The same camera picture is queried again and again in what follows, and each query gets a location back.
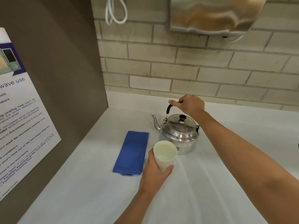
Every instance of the kettle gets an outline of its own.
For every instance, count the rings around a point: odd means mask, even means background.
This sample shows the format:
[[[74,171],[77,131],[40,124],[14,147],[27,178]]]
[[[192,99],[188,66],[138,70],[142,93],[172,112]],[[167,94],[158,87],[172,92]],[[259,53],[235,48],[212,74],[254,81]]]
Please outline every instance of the kettle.
[[[171,107],[172,105],[168,106],[161,126],[159,126],[155,115],[152,115],[154,126],[160,133],[159,140],[174,143],[178,155],[190,153],[195,149],[195,142],[199,137],[199,125],[185,115],[174,114],[167,118]]]

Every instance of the folded blue towel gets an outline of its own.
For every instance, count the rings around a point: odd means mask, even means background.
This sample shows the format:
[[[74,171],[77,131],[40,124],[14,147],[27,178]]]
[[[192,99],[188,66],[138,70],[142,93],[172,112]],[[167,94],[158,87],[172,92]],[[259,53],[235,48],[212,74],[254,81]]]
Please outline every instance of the folded blue towel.
[[[149,133],[129,131],[115,162],[113,172],[123,176],[140,175]]]

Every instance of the hand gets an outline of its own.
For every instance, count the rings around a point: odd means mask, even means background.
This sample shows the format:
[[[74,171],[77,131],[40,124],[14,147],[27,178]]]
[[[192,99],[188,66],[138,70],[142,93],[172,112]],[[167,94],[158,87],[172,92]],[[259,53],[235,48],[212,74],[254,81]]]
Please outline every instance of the hand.
[[[139,184],[139,191],[149,194],[152,198],[154,198],[164,181],[171,174],[172,169],[173,165],[170,165],[164,173],[161,173],[155,161],[154,151],[151,149],[149,151],[149,159],[143,169],[142,178]]]
[[[193,119],[195,119],[196,116],[204,111],[204,101],[196,95],[185,95],[181,97],[179,101],[182,101],[183,103],[179,103],[173,100],[170,100],[169,103],[172,106],[178,107]]]

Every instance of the beige brick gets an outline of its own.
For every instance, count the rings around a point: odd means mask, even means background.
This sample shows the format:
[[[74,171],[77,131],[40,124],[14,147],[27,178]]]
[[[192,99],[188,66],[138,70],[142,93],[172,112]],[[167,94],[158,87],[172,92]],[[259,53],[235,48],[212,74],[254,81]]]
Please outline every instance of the beige brick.
[[[265,102],[299,105],[299,91],[269,90],[263,98]]]
[[[144,45],[144,44],[128,44],[129,58],[134,60],[174,62],[176,55],[175,47]]]
[[[229,104],[229,105],[235,104],[236,101],[233,99],[225,99],[225,98],[218,98],[218,97],[203,97],[203,96],[198,96],[198,97],[202,99],[204,102],[221,103],[221,104]]]
[[[260,101],[266,90],[263,88],[221,85],[217,97]]]
[[[104,19],[107,0],[91,0],[91,3],[94,18]],[[125,16],[123,5],[119,0],[114,1],[114,16],[118,20],[123,20]]]
[[[126,0],[128,20],[165,22],[167,0]]]
[[[233,52],[205,49],[179,48],[177,63],[205,65],[214,67],[227,67]]]
[[[110,90],[116,91],[116,92],[121,92],[121,93],[134,93],[134,94],[149,95],[149,91],[148,90],[138,90],[138,89],[133,89],[133,88],[129,88],[129,87],[111,86]]]
[[[262,51],[269,39],[271,32],[267,31],[249,31],[238,42],[227,43],[222,36],[210,36],[207,46],[221,49],[243,49]]]
[[[102,71],[107,71],[106,64],[105,64],[105,58],[100,57],[100,61],[101,61]]]
[[[299,54],[299,34],[275,32],[265,51]]]
[[[97,20],[95,20],[95,33],[97,35],[97,39],[102,39],[101,32],[100,32],[100,23]]]
[[[198,81],[245,84],[250,71],[201,67]]]
[[[145,23],[113,23],[101,21],[103,39],[134,42],[151,42],[152,26]]]
[[[181,33],[170,32],[165,29],[164,25],[155,25],[154,27],[154,43],[204,47],[206,41],[207,36],[205,35],[185,35]]]
[[[110,86],[129,86],[129,78],[127,75],[103,73],[104,84]]]
[[[266,3],[253,27],[299,30],[298,19],[299,11],[297,5]]]
[[[171,92],[215,96],[218,84],[174,80]]]
[[[281,105],[276,104],[268,104],[268,103],[262,103],[262,102],[252,102],[252,101],[236,101],[237,105],[244,105],[244,106],[250,106],[250,107],[261,107],[261,108],[269,108],[269,109],[280,109]]]
[[[165,92],[158,92],[158,91],[150,91],[150,95],[157,96],[157,97],[176,98],[176,99],[180,99],[182,96],[184,96],[184,94],[165,93]]]
[[[149,62],[107,58],[106,63],[109,72],[126,73],[131,75],[150,75]]]
[[[196,80],[198,67],[152,63],[152,76]]]
[[[288,56],[285,55],[235,52],[229,67],[261,71],[280,71],[287,59]]]
[[[283,72],[299,74],[299,56],[292,56],[284,67]]]
[[[98,41],[97,44],[101,57],[128,58],[125,43]]]
[[[284,105],[284,106],[282,107],[282,110],[284,110],[284,111],[299,112],[299,106],[289,106],[289,105]]]
[[[246,85],[297,89],[299,86],[299,75],[253,72]]]
[[[130,86],[146,90],[170,90],[170,79],[157,79],[139,76],[130,76]]]

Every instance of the plastic cup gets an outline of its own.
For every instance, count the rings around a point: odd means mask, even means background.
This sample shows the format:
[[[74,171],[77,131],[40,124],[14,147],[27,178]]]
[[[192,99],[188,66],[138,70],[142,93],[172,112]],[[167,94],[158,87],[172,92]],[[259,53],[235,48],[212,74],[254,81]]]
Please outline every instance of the plastic cup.
[[[155,160],[161,172],[164,172],[170,165],[174,165],[176,152],[176,146],[169,141],[159,141],[155,144]]]

